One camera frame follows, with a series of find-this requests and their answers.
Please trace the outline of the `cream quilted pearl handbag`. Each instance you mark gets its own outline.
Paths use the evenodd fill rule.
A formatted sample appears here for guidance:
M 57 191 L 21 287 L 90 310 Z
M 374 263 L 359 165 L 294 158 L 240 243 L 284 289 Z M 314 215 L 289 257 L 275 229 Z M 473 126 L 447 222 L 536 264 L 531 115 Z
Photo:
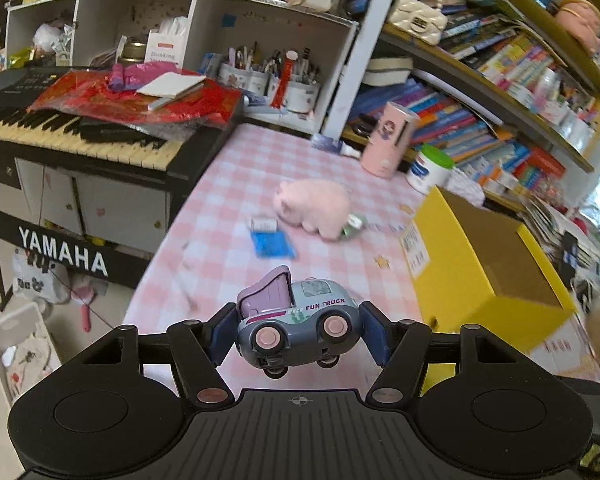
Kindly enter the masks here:
M 442 8 L 443 0 L 434 0 L 433 6 L 420 0 L 396 0 L 387 21 L 425 44 L 436 46 L 448 24 Z

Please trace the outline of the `row of colourful books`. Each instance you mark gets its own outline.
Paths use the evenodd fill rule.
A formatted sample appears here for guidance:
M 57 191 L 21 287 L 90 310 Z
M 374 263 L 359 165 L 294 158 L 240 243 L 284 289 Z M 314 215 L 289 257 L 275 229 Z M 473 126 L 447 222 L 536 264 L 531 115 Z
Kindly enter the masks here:
M 555 184 L 565 175 L 565 166 L 528 134 L 498 125 L 419 79 L 385 87 L 363 86 L 354 99 L 344 137 L 367 143 L 388 104 L 419 119 L 407 149 L 409 159 L 423 145 L 432 145 L 492 193 L 526 194 L 543 184 Z

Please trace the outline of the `white quilted pouch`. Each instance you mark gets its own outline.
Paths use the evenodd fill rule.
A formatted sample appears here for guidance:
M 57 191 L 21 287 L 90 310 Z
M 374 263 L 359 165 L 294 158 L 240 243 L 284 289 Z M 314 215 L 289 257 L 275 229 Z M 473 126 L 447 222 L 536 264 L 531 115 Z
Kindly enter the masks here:
M 478 208 L 482 208 L 486 200 L 482 187 L 458 168 L 451 170 L 449 180 L 446 181 L 444 188 Z

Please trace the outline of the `white notebook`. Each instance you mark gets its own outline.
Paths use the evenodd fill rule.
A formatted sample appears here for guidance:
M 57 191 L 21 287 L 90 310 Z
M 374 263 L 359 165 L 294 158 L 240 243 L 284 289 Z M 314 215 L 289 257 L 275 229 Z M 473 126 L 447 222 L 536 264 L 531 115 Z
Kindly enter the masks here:
M 172 98 L 177 99 L 185 96 L 189 91 L 193 91 L 206 81 L 204 75 L 185 75 L 178 73 L 164 73 L 143 87 L 137 89 L 142 96 L 151 96 L 152 98 Z

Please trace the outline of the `small white box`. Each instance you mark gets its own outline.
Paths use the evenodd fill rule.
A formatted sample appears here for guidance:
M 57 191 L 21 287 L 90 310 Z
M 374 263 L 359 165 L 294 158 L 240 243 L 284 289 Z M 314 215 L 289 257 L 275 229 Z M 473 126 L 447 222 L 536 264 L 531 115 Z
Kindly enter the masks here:
M 278 230 L 276 218 L 257 216 L 249 221 L 249 229 L 255 233 L 275 233 Z

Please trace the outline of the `black keyboard stand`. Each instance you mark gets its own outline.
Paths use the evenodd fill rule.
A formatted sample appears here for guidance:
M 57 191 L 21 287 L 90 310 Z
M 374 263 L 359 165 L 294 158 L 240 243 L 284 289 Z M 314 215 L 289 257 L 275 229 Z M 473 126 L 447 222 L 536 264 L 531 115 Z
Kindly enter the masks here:
M 135 288 L 149 260 L 126 252 L 100 247 L 89 240 L 50 230 L 0 210 L 0 240 L 35 254 L 39 262 L 63 264 L 67 269 L 110 283 Z M 0 255 L 0 312 L 12 299 L 14 288 L 5 287 Z

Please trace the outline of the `white pen holder cups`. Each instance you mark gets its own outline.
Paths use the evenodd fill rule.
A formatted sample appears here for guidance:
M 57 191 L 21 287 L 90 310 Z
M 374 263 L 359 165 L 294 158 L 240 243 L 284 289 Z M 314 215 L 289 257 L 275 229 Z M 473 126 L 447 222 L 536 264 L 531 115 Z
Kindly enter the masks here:
M 279 86 L 279 78 L 257 70 L 242 70 L 228 63 L 222 63 L 218 81 L 226 86 L 245 90 L 252 96 L 258 96 L 264 106 L 270 106 Z M 314 110 L 320 95 L 321 85 L 304 84 L 291 79 L 286 88 L 282 107 L 288 112 L 309 114 Z

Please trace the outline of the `pink cylindrical container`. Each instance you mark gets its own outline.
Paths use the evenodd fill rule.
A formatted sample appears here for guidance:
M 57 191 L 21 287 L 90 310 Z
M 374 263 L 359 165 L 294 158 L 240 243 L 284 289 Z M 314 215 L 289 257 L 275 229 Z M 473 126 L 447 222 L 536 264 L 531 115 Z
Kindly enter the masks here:
M 364 148 L 361 167 L 375 177 L 391 178 L 419 123 L 419 116 L 406 107 L 395 102 L 387 103 Z

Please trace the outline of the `yellow cardboard box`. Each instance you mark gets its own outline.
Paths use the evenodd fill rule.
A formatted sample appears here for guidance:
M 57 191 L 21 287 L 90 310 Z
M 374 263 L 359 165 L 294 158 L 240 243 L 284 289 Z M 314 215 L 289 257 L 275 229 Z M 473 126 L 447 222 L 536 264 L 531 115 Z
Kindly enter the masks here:
M 422 320 L 438 332 L 481 325 L 530 351 L 576 313 L 521 222 L 432 188 L 401 238 Z

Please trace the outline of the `stack of papers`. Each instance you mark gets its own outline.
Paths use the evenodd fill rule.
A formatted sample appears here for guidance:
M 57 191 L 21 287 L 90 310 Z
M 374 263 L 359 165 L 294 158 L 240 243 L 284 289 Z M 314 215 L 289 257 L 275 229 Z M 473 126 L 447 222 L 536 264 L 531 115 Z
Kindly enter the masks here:
M 572 235 L 578 244 L 578 265 L 593 270 L 600 264 L 600 248 L 590 240 L 580 226 L 577 226 L 561 212 L 536 197 L 524 202 L 524 210 L 519 218 L 540 244 L 550 259 L 559 256 L 562 239 L 566 233 Z

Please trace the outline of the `white cubby shelf unit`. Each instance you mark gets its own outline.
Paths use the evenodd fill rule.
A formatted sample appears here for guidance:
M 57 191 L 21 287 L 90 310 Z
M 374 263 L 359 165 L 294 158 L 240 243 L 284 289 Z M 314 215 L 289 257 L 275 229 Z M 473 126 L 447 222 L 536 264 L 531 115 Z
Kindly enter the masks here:
M 232 58 L 245 49 L 258 66 L 294 50 L 309 73 L 292 84 L 278 110 L 252 106 L 247 117 L 304 133 L 320 131 L 356 35 L 355 22 L 292 8 L 279 0 L 40 0 L 12 6 L 6 18 L 6 53 L 30 47 L 43 24 L 67 21 L 67 62 L 87 66 L 123 39 L 143 39 L 146 55 L 186 70 L 200 70 L 208 54 Z

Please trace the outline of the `pink plush on shelf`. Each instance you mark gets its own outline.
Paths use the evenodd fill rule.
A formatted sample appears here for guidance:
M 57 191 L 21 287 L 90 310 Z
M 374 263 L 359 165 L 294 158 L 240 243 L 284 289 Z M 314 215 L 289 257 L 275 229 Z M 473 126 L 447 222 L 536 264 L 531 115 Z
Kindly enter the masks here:
M 588 0 L 562 0 L 555 21 L 593 56 L 600 47 L 600 11 Z

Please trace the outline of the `pink plush pig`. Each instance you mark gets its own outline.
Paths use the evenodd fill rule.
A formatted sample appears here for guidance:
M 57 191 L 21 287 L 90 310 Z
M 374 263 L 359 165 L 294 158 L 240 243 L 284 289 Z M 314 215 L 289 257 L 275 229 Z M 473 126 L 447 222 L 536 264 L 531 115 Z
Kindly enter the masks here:
M 273 207 L 288 226 L 334 242 L 348 222 L 350 193 L 344 185 L 331 180 L 283 181 L 274 193 Z

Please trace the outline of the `grey purple toy truck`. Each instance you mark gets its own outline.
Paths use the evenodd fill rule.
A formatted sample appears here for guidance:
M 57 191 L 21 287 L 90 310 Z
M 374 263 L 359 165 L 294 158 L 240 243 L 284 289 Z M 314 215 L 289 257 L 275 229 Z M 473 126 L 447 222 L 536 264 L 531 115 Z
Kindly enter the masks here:
M 332 368 L 361 338 L 363 321 L 347 289 L 324 278 L 294 282 L 278 266 L 237 296 L 236 348 L 272 379 L 291 367 Z

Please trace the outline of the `pink checkered tablecloth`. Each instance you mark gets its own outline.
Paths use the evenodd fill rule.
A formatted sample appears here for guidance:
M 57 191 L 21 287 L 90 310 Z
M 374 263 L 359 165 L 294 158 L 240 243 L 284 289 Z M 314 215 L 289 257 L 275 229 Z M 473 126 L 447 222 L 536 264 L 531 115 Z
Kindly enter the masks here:
M 362 229 L 333 242 L 279 220 L 279 185 L 339 182 Z M 572 292 L 528 228 L 446 188 L 420 194 L 308 141 L 241 126 L 204 173 L 140 280 L 126 322 L 144 334 L 208 320 L 268 272 L 338 283 L 393 321 L 480 323 L 558 375 L 600 380 Z

